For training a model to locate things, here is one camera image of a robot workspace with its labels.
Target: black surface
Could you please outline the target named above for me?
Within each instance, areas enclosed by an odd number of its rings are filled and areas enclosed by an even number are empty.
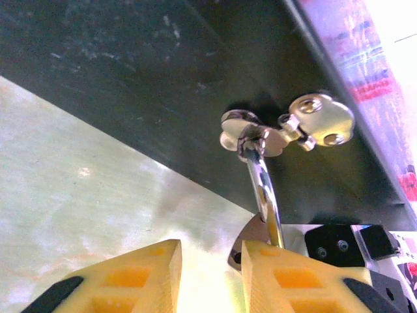
[[[399,242],[382,225],[372,225],[360,230],[367,251],[374,260],[382,260],[399,252]]]
[[[218,143],[222,113],[246,106],[273,125],[316,91],[354,107],[299,26],[273,0],[10,0],[0,3],[0,74],[256,212],[245,164]],[[267,160],[283,223],[325,214],[415,228],[362,134],[359,120],[346,145],[291,144]]]
[[[365,260],[349,225],[324,225],[304,235],[309,257],[337,267],[365,267]],[[338,247],[339,241],[348,244],[346,251]],[[320,256],[319,249],[326,255]]]
[[[22,313],[52,313],[83,280],[80,276],[74,276],[53,284]]]
[[[407,298],[404,295],[401,283],[389,276],[369,271],[371,273],[372,286],[377,290],[387,301],[394,305],[399,311],[408,311]]]
[[[372,313],[405,313],[399,311],[370,285],[353,278],[343,279],[345,285],[364,303]]]

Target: white floor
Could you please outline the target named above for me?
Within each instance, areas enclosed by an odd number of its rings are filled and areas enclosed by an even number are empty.
[[[249,212],[4,78],[0,188],[0,312],[169,238],[182,241],[179,313],[244,312],[226,259]]]

